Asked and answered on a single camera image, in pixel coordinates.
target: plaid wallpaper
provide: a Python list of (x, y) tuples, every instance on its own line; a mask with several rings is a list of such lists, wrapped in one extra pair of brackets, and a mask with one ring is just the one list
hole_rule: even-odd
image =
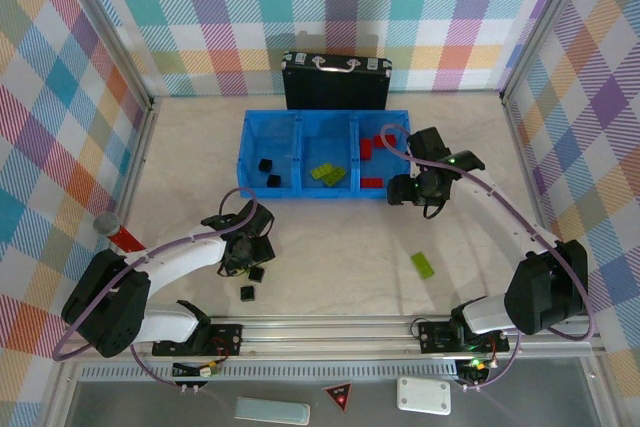
[(388, 57), (394, 91), (496, 88), (546, 2), (102, 1), (150, 90), (174, 96), (282, 93), (288, 49)]
[(0, 426), (35, 422), (142, 115), (76, 0), (0, 0)]
[(640, 0), (570, 0), (511, 105), (553, 231), (589, 289), (640, 425)]

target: red triangle sticker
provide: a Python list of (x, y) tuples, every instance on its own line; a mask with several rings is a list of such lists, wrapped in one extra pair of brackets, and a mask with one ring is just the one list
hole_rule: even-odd
[(351, 392), (351, 384), (336, 385), (334, 387), (325, 387), (325, 392), (338, 404), (342, 412), (347, 411), (349, 403), (349, 392)]

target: red block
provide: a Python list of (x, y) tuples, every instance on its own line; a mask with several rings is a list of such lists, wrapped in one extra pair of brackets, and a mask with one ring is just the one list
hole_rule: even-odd
[(371, 160), (373, 144), (371, 139), (360, 139), (360, 160)]
[(361, 189), (382, 189), (384, 181), (380, 177), (363, 177), (360, 179)]
[(384, 136), (385, 139), (387, 139), (387, 142), (389, 143), (389, 145), (391, 147), (395, 147), (396, 146), (396, 136), (393, 134), (385, 134)]

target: beige floor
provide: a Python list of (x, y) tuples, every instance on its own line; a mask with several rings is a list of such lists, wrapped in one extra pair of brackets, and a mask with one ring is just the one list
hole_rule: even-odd
[[(147, 246), (188, 234), (217, 212), (237, 185), (246, 109), (282, 109), (279, 96), (166, 99), (133, 203), (129, 228)], [(528, 214), (531, 205), (502, 108), (493, 93), (391, 95), (413, 130), (437, 126), (453, 151), (472, 150)], [(229, 201), (237, 211), (244, 202)], [(256, 301), (242, 303), (246, 277), (208, 267), (164, 288), (153, 301), (186, 299), (210, 315), (448, 313), (460, 302), (503, 292), (512, 275), (485, 232), (448, 204), (436, 219), (384, 201), (263, 201), (276, 217), (277, 258)], [(435, 275), (421, 280), (410, 256), (422, 251)]]

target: yellow lego brick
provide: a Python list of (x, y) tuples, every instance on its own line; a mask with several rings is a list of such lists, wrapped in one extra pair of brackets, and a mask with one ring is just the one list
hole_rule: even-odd
[(324, 181), (325, 184), (327, 184), (327, 187), (333, 187), (342, 179), (344, 179), (346, 175), (347, 175), (346, 170), (344, 170), (342, 167), (337, 167), (333, 169), (330, 173), (325, 175), (322, 178), (322, 180)]
[(322, 164), (320, 167), (316, 167), (311, 171), (311, 177), (313, 180), (320, 180), (327, 174), (330, 174), (333, 171), (333, 165), (326, 163)]

